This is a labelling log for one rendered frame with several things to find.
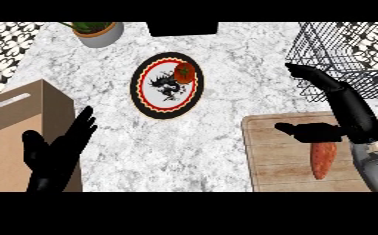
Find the brown cardboard box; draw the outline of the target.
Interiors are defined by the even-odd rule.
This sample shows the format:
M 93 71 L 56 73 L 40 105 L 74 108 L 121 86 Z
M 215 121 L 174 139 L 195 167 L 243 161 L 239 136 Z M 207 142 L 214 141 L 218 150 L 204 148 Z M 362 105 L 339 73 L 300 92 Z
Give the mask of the brown cardboard box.
M 26 191 L 22 133 L 37 131 L 51 144 L 74 119 L 74 100 L 43 79 L 0 93 L 0 192 Z

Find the red tomato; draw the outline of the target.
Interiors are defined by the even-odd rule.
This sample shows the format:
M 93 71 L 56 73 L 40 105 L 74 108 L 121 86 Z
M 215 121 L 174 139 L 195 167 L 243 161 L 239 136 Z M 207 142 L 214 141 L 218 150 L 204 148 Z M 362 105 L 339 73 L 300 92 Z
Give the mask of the red tomato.
M 190 63 L 180 63 L 174 68 L 174 80 L 180 84 L 189 83 L 195 78 L 195 67 Z

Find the black red patterned plate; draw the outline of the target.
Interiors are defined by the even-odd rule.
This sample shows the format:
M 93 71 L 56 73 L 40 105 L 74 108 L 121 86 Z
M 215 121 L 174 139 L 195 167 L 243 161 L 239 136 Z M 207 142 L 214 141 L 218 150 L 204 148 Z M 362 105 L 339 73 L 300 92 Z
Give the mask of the black red patterned plate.
M 195 78 L 180 84 L 174 68 L 180 63 L 195 67 Z M 196 105 L 204 92 L 204 75 L 195 60 L 178 52 L 153 55 L 136 68 L 130 80 L 130 97 L 137 110 L 153 119 L 173 119 Z

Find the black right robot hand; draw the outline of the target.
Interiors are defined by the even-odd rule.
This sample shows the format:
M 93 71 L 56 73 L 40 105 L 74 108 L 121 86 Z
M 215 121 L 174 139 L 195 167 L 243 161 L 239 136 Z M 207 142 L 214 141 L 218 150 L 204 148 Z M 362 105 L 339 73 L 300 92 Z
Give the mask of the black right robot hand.
M 342 136 L 354 144 L 378 141 L 378 118 L 357 91 L 344 81 L 336 81 L 323 71 L 305 66 L 285 64 L 291 76 L 307 80 L 323 92 L 338 124 L 276 123 L 274 128 L 301 143 L 341 142 Z

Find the orange sweet potato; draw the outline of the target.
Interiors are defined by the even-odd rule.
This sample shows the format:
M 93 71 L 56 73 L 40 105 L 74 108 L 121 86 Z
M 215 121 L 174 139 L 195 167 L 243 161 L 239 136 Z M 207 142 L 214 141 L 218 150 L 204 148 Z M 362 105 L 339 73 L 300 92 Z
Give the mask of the orange sweet potato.
M 334 142 L 313 143 L 310 146 L 310 166 L 317 180 L 326 177 L 336 156 L 336 144 Z

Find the grey potted plant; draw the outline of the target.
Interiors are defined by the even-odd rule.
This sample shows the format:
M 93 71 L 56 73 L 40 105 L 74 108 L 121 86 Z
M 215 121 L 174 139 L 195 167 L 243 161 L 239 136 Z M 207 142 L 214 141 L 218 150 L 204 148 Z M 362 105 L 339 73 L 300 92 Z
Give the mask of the grey potted plant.
M 109 46 L 121 37 L 124 24 L 121 22 L 62 22 L 72 29 L 81 43 L 88 48 Z

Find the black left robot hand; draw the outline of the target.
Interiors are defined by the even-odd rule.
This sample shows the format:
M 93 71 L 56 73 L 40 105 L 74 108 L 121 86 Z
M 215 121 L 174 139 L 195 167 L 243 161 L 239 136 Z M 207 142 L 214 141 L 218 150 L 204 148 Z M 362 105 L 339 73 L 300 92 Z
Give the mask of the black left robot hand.
M 34 130 L 22 133 L 23 162 L 31 169 L 28 193 L 65 190 L 81 152 L 97 129 L 93 107 L 78 114 L 66 133 L 47 144 Z

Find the black box appliance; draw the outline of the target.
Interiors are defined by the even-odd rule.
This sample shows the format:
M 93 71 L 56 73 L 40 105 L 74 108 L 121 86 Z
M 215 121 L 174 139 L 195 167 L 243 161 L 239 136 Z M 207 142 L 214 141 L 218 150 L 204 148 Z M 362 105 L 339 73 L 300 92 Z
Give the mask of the black box appliance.
M 217 22 L 147 22 L 153 37 L 209 35 L 217 33 Z

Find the wooden cutting board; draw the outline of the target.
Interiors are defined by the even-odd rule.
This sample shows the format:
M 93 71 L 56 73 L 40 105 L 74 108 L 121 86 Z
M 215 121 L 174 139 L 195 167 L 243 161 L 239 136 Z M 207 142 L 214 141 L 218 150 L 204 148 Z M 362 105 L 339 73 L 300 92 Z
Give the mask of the wooden cutting board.
M 317 180 L 310 167 L 310 145 L 274 128 L 277 122 L 294 125 L 336 120 L 331 112 L 251 115 L 242 118 L 242 135 L 255 192 L 367 192 L 353 165 L 348 139 L 336 144 L 336 156 L 326 177 Z

